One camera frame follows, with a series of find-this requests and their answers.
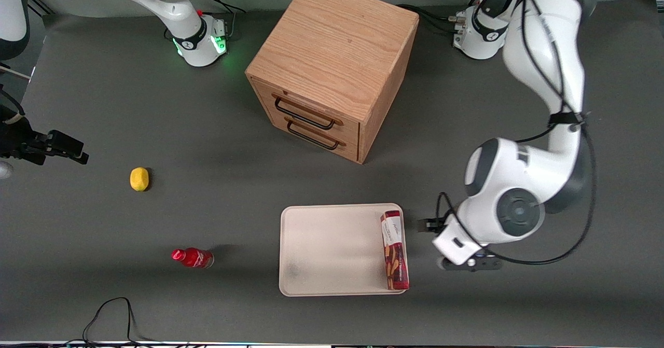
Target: gray tabletop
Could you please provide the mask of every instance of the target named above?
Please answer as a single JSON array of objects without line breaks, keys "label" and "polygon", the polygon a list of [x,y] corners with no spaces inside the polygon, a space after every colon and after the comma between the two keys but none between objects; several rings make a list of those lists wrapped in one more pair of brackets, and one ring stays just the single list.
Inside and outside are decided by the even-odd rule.
[{"label": "gray tabletop", "polygon": [[[0,339],[76,338],[100,303],[126,296],[161,340],[664,345],[664,40],[652,0],[602,4],[579,36],[599,173],[588,239],[555,265],[475,274],[439,270],[431,235],[412,223],[432,216],[441,190],[465,197],[465,164],[484,140],[543,130],[543,102],[500,57],[468,59],[421,29],[357,165],[273,128],[247,83],[279,17],[240,15],[228,55],[204,68],[187,66],[153,17],[51,20],[24,107],[36,130],[85,142],[90,163],[14,161],[0,181]],[[149,192],[130,189],[136,166],[152,168]],[[411,289],[282,296],[281,211],[372,202],[405,209]],[[561,253],[587,203],[495,249]],[[169,254],[184,246],[213,248],[216,263],[183,268]],[[110,305],[90,337],[123,339],[125,316]]]}]

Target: product label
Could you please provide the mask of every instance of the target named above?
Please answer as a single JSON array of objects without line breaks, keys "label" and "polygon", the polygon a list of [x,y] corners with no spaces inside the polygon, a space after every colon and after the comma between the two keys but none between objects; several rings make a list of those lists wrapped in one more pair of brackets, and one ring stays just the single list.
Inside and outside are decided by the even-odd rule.
[{"label": "product label", "polygon": [[199,251],[199,256],[198,256],[198,258],[196,259],[196,261],[194,262],[193,267],[194,267],[194,268],[200,268],[201,265],[203,264],[203,259],[204,259],[204,258],[205,258],[205,256],[203,255],[203,253],[202,253],[201,251]]},{"label": "product label", "polygon": [[385,246],[401,243],[401,217],[386,217],[382,221],[382,241]]}]

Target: plastic bottle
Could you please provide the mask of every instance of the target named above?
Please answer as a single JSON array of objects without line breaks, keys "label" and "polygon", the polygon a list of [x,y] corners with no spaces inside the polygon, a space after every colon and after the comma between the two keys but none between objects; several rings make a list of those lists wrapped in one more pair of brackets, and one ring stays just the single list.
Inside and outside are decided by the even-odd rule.
[{"label": "plastic bottle", "polygon": [[214,263],[214,255],[210,251],[193,247],[176,249],[171,253],[171,258],[188,268],[209,268]]}]

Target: lemon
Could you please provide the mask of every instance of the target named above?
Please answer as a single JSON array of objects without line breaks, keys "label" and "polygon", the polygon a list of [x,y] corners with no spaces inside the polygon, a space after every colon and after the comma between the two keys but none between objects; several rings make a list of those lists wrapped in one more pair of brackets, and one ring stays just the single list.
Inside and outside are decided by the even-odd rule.
[{"label": "lemon", "polygon": [[147,169],[136,168],[131,171],[129,183],[132,189],[137,191],[145,191],[145,189],[147,189],[147,185],[150,183],[150,176],[147,173]]}]

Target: drawer handle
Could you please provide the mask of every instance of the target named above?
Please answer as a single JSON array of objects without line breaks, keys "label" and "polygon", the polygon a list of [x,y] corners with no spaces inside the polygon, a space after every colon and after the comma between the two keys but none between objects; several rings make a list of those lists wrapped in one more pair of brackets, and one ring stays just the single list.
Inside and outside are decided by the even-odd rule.
[{"label": "drawer handle", "polygon": [[293,122],[292,122],[292,121],[289,121],[289,122],[288,122],[288,125],[286,126],[286,128],[288,129],[288,132],[291,133],[291,134],[293,134],[293,135],[296,135],[296,136],[302,138],[302,139],[305,140],[305,141],[312,142],[313,144],[315,144],[315,145],[317,145],[317,146],[320,146],[320,147],[323,147],[324,149],[327,149],[327,150],[329,150],[329,151],[334,151],[335,149],[337,149],[337,147],[339,147],[339,143],[340,143],[339,141],[335,141],[335,142],[334,142],[334,145],[329,146],[329,145],[326,145],[326,144],[323,143],[323,142],[320,142],[320,141],[314,140],[314,138],[308,137],[308,136],[306,136],[306,135],[300,133],[299,131],[296,131],[296,130],[291,129],[291,125],[293,125]]},{"label": "drawer handle", "polygon": [[289,111],[288,109],[285,109],[284,107],[280,107],[279,103],[282,101],[282,98],[278,97],[277,95],[273,95],[277,100],[274,101],[274,106],[277,107],[278,110],[281,112],[284,112],[287,115],[293,116],[299,121],[303,121],[308,123],[311,126],[315,126],[316,128],[322,129],[322,130],[330,130],[332,129],[332,126],[334,126],[334,120],[330,120],[330,123],[328,125],[323,125],[322,123],[318,123],[316,121],[310,120],[306,117],[300,116],[299,114],[296,114],[293,111]]}]

